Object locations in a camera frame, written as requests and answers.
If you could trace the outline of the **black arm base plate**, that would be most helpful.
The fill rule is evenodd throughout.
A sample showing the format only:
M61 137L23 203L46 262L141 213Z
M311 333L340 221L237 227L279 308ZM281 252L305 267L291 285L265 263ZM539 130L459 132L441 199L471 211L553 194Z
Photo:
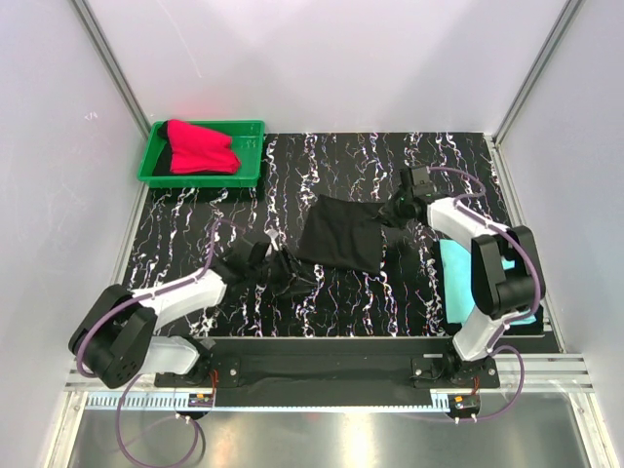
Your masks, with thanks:
M270 379L291 382L379 380L418 389L497 389L492 357L463 364L449 338L233 338L212 347L220 388Z

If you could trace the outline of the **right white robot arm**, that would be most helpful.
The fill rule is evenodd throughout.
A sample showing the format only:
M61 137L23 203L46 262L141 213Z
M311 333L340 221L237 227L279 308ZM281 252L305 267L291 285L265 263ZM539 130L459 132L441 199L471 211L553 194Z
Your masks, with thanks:
M434 172L455 173L474 181L477 193L451 197L431 179ZM404 228L416 220L451 238L471 259L471 294L475 306L452 339L451 355L443 361L448 383L464 386L478 373L476 362L493 354L493 347L510 326L537 312L545 282L532 231L487 219L465 201L485 194L473 175L454 168L411 167L400 170L400 188L379 210L388 227Z

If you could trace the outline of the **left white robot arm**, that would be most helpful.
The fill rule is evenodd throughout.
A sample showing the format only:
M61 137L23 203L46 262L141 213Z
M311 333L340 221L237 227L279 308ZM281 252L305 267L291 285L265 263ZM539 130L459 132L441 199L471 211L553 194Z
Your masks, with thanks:
M199 309L220 305L230 289L260 286L277 297L309 294L310 268L267 236L239 239L205 266L160 287L107 287L68 340L77 370L109 389L143 374L160 373L180 386L202 386L215 376L212 344L191 336L161 336L159 330Z

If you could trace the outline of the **black t shirt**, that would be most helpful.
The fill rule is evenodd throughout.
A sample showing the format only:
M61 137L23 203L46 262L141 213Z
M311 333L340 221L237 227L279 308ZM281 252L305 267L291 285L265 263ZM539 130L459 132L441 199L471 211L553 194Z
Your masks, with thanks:
M321 195L308 211L297 257L308 263L377 275L383 259L380 203Z

